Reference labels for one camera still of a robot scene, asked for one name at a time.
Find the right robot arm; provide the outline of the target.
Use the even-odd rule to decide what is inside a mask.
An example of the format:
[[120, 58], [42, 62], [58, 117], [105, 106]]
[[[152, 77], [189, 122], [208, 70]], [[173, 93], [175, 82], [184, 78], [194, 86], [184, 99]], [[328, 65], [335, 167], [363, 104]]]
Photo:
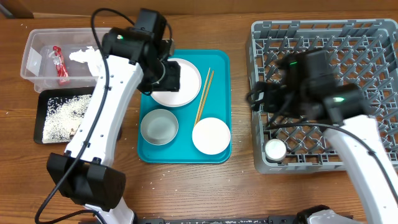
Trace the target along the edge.
[[274, 118], [303, 118], [287, 124], [270, 119], [266, 129], [322, 128], [345, 165], [368, 222], [397, 223], [397, 172], [361, 89], [354, 83], [338, 85], [323, 49], [289, 54], [277, 67], [285, 73], [280, 83], [256, 82], [246, 95], [251, 110]]

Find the pink bowl with rice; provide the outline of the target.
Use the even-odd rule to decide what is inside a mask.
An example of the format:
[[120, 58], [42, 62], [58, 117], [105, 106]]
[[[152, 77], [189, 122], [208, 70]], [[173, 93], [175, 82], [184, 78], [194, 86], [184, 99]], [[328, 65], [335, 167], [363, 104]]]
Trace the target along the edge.
[[224, 121], [205, 118], [194, 126], [192, 141], [200, 152], [212, 156], [227, 149], [231, 141], [231, 132]]

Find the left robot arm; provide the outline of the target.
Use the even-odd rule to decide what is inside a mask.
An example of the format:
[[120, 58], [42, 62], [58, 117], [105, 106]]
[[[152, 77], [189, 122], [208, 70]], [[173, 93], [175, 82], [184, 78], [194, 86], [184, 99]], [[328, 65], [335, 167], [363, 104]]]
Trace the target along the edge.
[[63, 154], [52, 153], [47, 171], [53, 193], [83, 206], [100, 223], [136, 223], [123, 199], [124, 173], [113, 169], [116, 140], [135, 91], [180, 89], [180, 65], [169, 61], [171, 26], [159, 12], [141, 9], [125, 29], [114, 27], [96, 44], [103, 67], [87, 111]]

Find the cream plastic cup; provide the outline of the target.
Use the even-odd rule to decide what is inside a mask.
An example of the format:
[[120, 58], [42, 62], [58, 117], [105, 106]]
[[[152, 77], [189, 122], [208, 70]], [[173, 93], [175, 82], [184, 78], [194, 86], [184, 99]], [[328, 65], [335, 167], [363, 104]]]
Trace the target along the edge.
[[265, 145], [266, 159], [271, 162], [283, 161], [287, 153], [286, 145], [279, 139], [271, 139]]

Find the small grey bowl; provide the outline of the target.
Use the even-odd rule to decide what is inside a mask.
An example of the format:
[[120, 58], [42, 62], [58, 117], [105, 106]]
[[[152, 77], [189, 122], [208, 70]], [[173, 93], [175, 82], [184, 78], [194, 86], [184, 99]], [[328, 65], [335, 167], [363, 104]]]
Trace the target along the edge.
[[170, 143], [176, 137], [178, 128], [176, 116], [165, 109], [156, 109], [147, 113], [140, 125], [142, 137], [155, 146]]

